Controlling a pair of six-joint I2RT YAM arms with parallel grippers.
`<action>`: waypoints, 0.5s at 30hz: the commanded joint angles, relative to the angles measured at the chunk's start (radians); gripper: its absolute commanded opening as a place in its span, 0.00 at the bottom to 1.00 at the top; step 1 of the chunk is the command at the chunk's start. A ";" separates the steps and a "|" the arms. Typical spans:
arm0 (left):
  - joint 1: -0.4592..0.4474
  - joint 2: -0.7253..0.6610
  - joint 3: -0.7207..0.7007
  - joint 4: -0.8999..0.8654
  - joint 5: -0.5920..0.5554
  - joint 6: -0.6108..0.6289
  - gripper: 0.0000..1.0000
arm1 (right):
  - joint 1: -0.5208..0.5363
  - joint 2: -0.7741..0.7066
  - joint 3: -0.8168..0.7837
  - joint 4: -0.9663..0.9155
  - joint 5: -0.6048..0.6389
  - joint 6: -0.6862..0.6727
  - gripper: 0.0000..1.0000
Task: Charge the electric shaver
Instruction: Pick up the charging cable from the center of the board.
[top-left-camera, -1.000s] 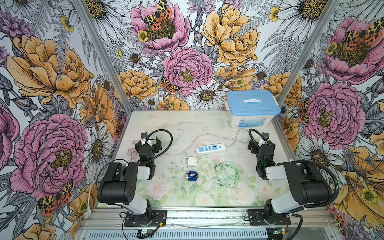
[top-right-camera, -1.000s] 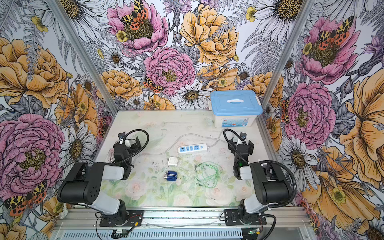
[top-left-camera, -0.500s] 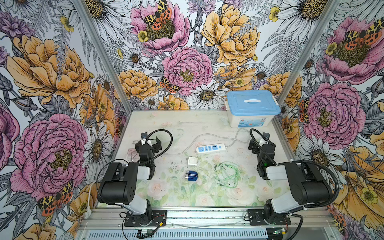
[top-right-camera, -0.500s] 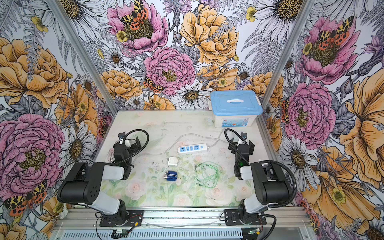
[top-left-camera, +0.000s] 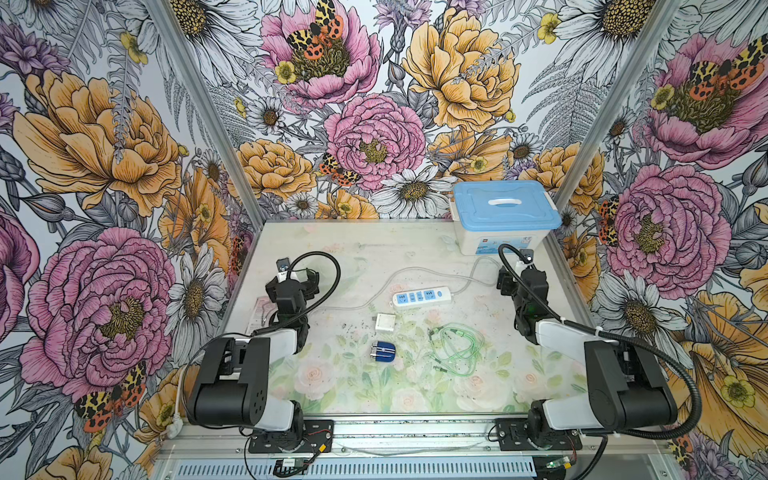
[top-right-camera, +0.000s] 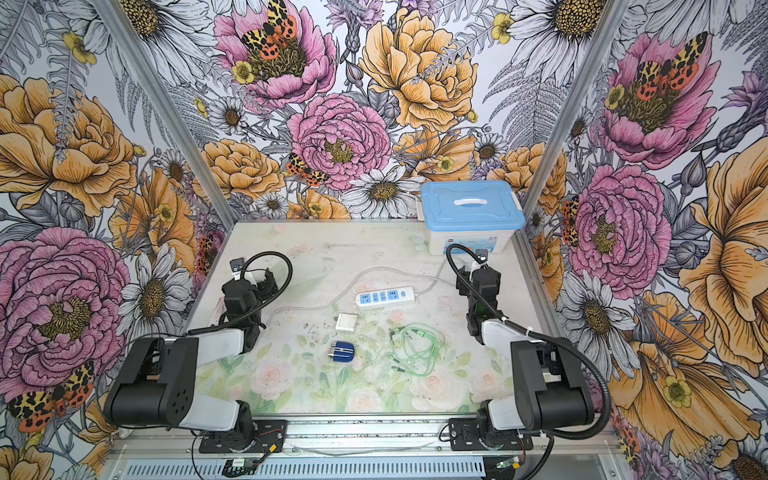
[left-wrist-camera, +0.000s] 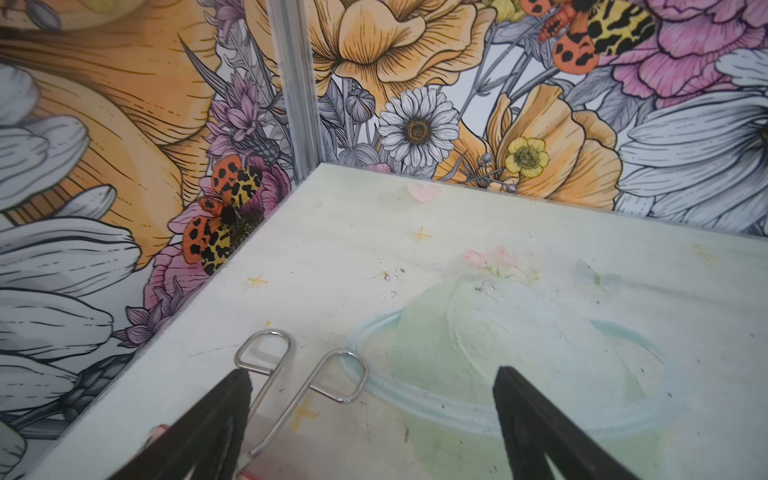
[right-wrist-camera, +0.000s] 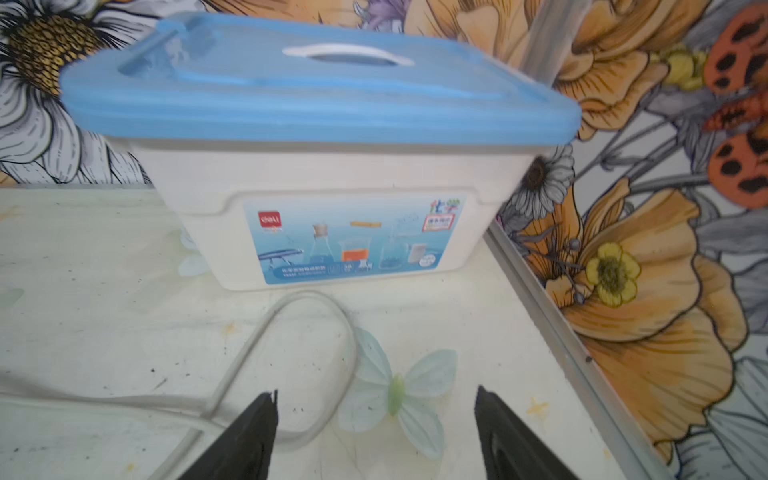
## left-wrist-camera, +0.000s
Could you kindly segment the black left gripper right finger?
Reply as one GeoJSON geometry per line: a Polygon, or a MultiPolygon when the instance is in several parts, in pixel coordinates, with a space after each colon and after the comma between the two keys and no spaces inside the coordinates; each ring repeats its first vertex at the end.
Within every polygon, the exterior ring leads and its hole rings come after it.
{"type": "Polygon", "coordinates": [[[500,367],[492,391],[515,479],[636,477],[515,368],[500,367]]]}

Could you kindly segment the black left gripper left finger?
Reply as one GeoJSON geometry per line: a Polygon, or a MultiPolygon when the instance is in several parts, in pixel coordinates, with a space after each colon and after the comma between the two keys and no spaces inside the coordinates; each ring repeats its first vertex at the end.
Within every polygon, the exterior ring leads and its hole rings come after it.
{"type": "Polygon", "coordinates": [[[248,423],[252,385],[231,371],[113,479],[233,479],[248,423]]]}

